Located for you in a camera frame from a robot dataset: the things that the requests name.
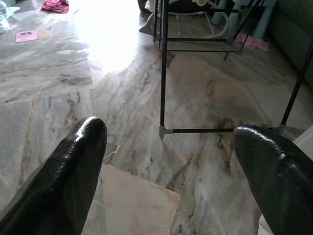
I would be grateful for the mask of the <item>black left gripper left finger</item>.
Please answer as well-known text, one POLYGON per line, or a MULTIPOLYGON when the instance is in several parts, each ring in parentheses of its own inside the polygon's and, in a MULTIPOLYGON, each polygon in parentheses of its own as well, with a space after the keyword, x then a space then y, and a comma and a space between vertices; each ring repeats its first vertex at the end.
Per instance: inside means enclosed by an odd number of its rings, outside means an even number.
POLYGON ((4 208, 1 234, 81 234, 106 145, 104 121, 98 117, 81 119, 4 208))

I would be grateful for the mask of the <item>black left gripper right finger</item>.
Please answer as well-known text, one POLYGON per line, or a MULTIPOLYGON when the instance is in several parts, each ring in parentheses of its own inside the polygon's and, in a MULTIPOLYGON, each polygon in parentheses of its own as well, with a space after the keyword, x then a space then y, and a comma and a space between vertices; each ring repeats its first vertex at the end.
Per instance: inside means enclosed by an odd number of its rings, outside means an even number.
POLYGON ((313 233, 313 161, 292 141, 255 125, 233 130, 235 154, 275 235, 313 233))

